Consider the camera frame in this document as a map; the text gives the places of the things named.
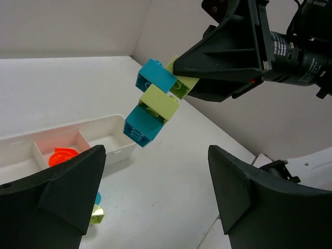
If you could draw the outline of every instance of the white table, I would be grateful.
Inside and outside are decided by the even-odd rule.
[[[1,60],[0,136],[126,116],[142,95],[135,87],[139,69],[130,57]],[[218,216],[208,166],[211,144],[254,160],[181,101],[149,146],[105,169],[100,193],[106,215],[89,228],[80,248],[196,249]]]

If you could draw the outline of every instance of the red object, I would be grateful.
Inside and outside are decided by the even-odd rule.
[[[48,165],[53,167],[59,163],[72,159],[77,155],[78,152],[71,148],[55,148],[54,154],[48,159]]]

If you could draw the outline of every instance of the divided storage bin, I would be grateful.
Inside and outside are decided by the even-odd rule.
[[[98,144],[106,149],[105,166],[128,158],[136,144],[123,134],[125,119],[119,115],[0,140],[0,185],[49,168],[56,147],[79,153]]]

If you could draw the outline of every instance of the blue toy block on table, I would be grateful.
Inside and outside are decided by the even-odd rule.
[[[155,139],[163,125],[161,119],[150,115],[144,107],[136,106],[126,118],[123,133],[144,147]]]
[[[176,84],[176,81],[177,78],[163,68],[159,61],[150,59],[139,70],[136,86],[145,92],[151,84],[154,84],[164,93],[168,93],[174,84]]]

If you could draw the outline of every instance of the stacked blocks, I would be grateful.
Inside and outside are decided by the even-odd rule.
[[[173,63],[163,68],[159,61],[150,59],[139,71],[136,86],[143,91],[138,105],[126,118],[123,133],[141,147],[149,144],[179,108],[176,97],[182,99],[198,79],[174,76]]]

